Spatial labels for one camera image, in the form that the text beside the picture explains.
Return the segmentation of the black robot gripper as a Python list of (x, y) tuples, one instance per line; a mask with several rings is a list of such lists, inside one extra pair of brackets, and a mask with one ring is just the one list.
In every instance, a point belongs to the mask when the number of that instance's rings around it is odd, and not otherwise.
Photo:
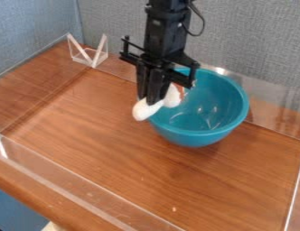
[(149, 106), (167, 94), (170, 82), (185, 88), (194, 84), (199, 63), (185, 54), (191, 12), (201, 15), (194, 0), (149, 0), (145, 6), (143, 46), (125, 35), (119, 58), (137, 68), (138, 98)]

